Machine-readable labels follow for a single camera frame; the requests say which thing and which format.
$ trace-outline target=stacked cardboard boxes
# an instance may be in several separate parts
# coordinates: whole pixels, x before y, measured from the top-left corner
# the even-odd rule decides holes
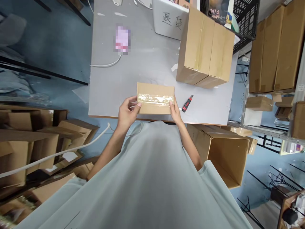
[[[279,6],[258,24],[252,43],[249,92],[285,94],[295,91],[305,31],[305,1]]]
[[[67,110],[0,105],[0,173],[89,143],[98,127],[80,120],[66,120],[67,113]],[[72,150],[0,178],[0,197],[23,188],[27,175],[33,176],[37,170],[52,175],[82,156]]]

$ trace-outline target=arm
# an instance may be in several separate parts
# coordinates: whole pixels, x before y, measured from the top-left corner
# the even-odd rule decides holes
[[[121,151],[127,131],[131,124],[133,124],[136,120],[137,114],[142,105],[141,103],[137,104],[136,101],[137,97],[133,96],[125,99],[123,104],[120,106],[118,126],[111,136],[109,142],[107,143],[101,156],[88,174],[87,180],[90,180]]]
[[[179,129],[182,145],[185,148],[187,154],[190,156],[195,168],[197,169],[197,171],[199,171],[202,168],[202,162],[201,162],[199,153],[185,127],[185,124],[183,123],[183,121],[181,119],[180,110],[177,105],[176,97],[174,100],[174,104],[172,102],[170,102],[169,106],[171,108],[172,118]]]

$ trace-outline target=clear tape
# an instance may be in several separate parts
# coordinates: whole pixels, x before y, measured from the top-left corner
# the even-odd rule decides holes
[[[168,95],[150,95],[138,93],[138,103],[151,103],[157,106],[168,106],[169,102],[174,103],[174,97]]]

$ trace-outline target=power cord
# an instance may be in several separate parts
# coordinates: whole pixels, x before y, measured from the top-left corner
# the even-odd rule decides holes
[[[97,141],[97,140],[98,140],[98,139],[99,139],[99,138],[100,138],[109,128],[110,128],[112,131],[114,131],[114,130],[110,127],[110,123],[108,123],[108,124],[107,124],[107,128],[106,128],[102,133],[100,133],[100,135],[97,136],[97,138],[94,139],[92,142],[90,142],[90,143],[88,143],[88,144],[85,144],[85,145],[82,145],[82,146],[78,146],[78,147],[72,148],[72,149],[67,149],[67,150],[64,150],[64,151],[55,153],[55,154],[53,154],[53,155],[47,156],[47,157],[45,157],[45,158],[42,158],[42,159],[40,159],[40,160],[38,160],[38,161],[32,162],[32,163],[30,163],[30,164],[28,164],[28,165],[26,165],[26,166],[21,167],[21,168],[18,168],[18,169],[9,171],[9,172],[1,173],[1,174],[0,174],[0,178],[7,177],[7,176],[13,175],[13,174],[15,174],[15,173],[18,173],[18,172],[20,172],[20,171],[22,171],[22,170],[29,169],[29,168],[31,168],[31,167],[33,167],[33,166],[35,166],[35,165],[38,165],[38,164],[40,164],[40,163],[42,163],[42,162],[44,162],[44,161],[47,161],[47,160],[49,160],[49,159],[51,159],[51,158],[53,158],[53,157],[62,155],[62,154],[64,154],[64,153],[72,152],[72,151],[75,151],[75,150],[77,150],[77,149],[82,149],[82,148],[84,148],[84,147],[90,146],[91,144],[95,143],[95,142],[96,142],[96,141]],[[136,134],[138,134],[138,133],[131,134],[131,135],[126,135],[126,137],[134,136],[134,135],[136,135]]]

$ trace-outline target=hand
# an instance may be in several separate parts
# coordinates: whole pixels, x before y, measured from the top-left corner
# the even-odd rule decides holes
[[[137,104],[137,96],[124,100],[119,109],[119,120],[117,129],[127,131],[137,118],[142,103]]]
[[[176,97],[174,99],[174,104],[172,103],[172,101],[169,102],[169,107],[171,108],[171,116],[172,119],[174,120],[174,122],[176,123],[176,125],[179,124],[183,124],[182,118],[180,116],[180,110],[176,101]]]

